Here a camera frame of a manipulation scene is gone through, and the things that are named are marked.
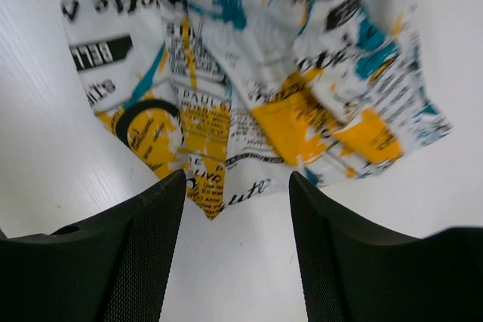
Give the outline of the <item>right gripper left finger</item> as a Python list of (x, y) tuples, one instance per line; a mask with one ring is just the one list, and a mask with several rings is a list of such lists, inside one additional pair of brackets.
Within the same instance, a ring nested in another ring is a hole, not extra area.
[(50, 235), (1, 241), (3, 321), (157, 321), (183, 213), (178, 170)]

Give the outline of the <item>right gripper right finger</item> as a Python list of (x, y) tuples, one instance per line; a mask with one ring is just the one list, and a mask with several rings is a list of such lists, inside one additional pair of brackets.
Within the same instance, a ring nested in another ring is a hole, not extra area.
[(289, 199), (310, 321), (480, 321), (482, 230), (414, 238), (332, 200), (300, 173)]

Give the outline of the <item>colourful printed shorts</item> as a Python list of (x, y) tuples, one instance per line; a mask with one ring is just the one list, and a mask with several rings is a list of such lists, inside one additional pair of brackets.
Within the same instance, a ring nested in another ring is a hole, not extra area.
[(382, 173), (451, 125), (420, 71), (415, 0), (60, 0), (89, 106), (213, 219)]

